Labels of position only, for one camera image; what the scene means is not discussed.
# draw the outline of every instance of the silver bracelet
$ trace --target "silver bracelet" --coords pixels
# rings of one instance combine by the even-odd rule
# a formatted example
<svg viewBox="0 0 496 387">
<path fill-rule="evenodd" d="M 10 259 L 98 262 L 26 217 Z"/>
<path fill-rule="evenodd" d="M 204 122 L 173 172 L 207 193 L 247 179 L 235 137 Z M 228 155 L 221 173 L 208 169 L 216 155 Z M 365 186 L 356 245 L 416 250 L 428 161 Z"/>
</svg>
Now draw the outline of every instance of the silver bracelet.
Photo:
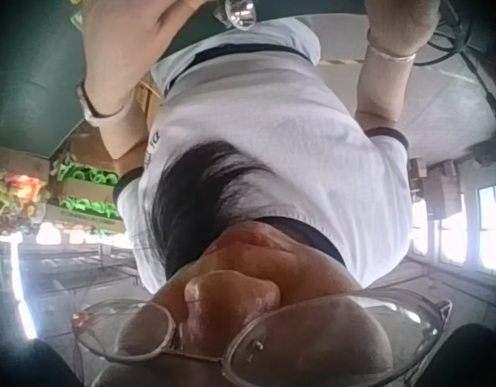
<svg viewBox="0 0 496 387">
<path fill-rule="evenodd" d="M 416 58 L 416 53 L 409 55 L 409 56 L 393 56 L 390 54 L 386 54 L 385 52 L 382 52 L 375 48 L 374 46 L 371 45 L 371 43 L 368 41 L 368 47 L 371 51 L 379 55 L 380 57 L 389 60 L 391 62 L 396 62 L 396 63 L 407 63 L 407 62 L 412 62 Z"/>
</svg>

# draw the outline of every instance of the black cable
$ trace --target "black cable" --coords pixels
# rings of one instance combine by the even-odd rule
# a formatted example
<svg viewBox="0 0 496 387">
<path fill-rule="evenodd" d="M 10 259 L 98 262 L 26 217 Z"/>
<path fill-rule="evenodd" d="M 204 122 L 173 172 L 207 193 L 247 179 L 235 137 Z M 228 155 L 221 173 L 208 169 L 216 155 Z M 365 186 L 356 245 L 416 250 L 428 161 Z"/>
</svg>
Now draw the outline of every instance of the black cable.
<svg viewBox="0 0 496 387">
<path fill-rule="evenodd" d="M 456 54 L 459 54 L 461 56 L 461 59 L 465 62 L 466 66 L 468 67 L 468 70 L 475 76 L 480 87 L 482 87 L 482 90 L 484 91 L 484 94 L 486 96 L 486 101 L 488 102 L 488 105 L 490 106 L 490 109 L 492 110 L 494 117 L 496 119 L 496 97 L 488 89 L 486 83 L 484 82 L 484 80 L 482 79 L 481 75 L 477 70 L 477 66 L 470 60 L 469 55 L 467 53 L 467 52 L 471 52 L 473 55 L 475 55 L 477 60 L 487 57 L 487 55 L 484 52 L 481 52 L 477 48 L 471 47 L 469 45 L 469 40 L 472 35 L 472 29 L 473 29 L 472 21 L 471 20 L 469 21 L 468 26 L 466 27 L 465 30 L 461 23 L 461 19 L 454 11 L 452 4 L 450 3 L 449 0 L 442 1 L 441 10 L 442 10 L 442 14 L 444 15 L 444 19 L 438 23 L 438 27 L 442 27 L 445 25 L 451 27 L 454 32 L 454 36 L 447 35 L 442 31 L 434 32 L 433 36 L 445 38 L 452 46 L 444 47 L 432 42 L 428 42 L 427 44 L 429 46 L 437 49 L 438 51 L 445 52 L 445 54 L 434 60 L 415 63 L 415 66 L 424 67 L 424 66 L 436 65 L 439 64 L 440 62 L 443 62 L 444 60 L 447 60 L 455 56 Z"/>
<path fill-rule="evenodd" d="M 452 58 L 454 55 L 456 55 L 457 52 L 448 52 L 444 54 L 443 56 L 440 56 L 439 58 L 433 59 L 433 60 L 428 60 L 427 62 L 419 62 L 415 63 L 416 67 L 425 67 L 425 66 L 432 66 L 432 65 L 437 65 L 438 63 L 441 63 L 448 58 Z"/>
</svg>

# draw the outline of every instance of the wristwatch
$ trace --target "wristwatch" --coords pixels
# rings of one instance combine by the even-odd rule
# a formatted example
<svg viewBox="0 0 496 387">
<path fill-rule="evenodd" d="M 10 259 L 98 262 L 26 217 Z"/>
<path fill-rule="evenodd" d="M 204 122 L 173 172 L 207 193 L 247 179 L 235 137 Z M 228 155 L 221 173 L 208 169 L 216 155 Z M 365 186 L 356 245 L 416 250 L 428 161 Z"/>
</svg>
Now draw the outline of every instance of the wristwatch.
<svg viewBox="0 0 496 387">
<path fill-rule="evenodd" d="M 124 105 L 124 107 L 117 113 L 105 116 L 100 115 L 97 111 L 95 111 L 92 103 L 86 95 L 83 82 L 81 82 L 81 84 L 77 87 L 77 97 L 79 98 L 79 103 L 81 103 L 83 115 L 85 116 L 87 123 L 89 123 L 92 127 L 109 127 L 110 125 L 120 122 L 126 116 L 127 112 L 131 108 L 131 105 L 133 104 L 134 95 L 133 92 L 131 92 L 126 105 Z"/>
</svg>

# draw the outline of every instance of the window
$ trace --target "window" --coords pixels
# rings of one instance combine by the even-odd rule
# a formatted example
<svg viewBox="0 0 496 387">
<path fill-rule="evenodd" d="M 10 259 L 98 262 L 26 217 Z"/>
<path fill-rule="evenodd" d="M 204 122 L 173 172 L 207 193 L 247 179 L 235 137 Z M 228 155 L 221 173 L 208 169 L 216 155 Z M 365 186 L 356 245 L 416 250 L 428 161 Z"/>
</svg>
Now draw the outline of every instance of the window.
<svg viewBox="0 0 496 387">
<path fill-rule="evenodd" d="M 441 260 L 462 265 L 466 260 L 468 232 L 466 226 L 465 198 L 461 195 L 462 211 L 440 223 Z"/>
<path fill-rule="evenodd" d="M 479 190 L 479 205 L 479 259 L 484 269 L 496 271 L 496 186 Z"/>
<path fill-rule="evenodd" d="M 412 205 L 412 252 L 425 256 L 428 252 L 427 205 L 425 201 Z"/>
</svg>

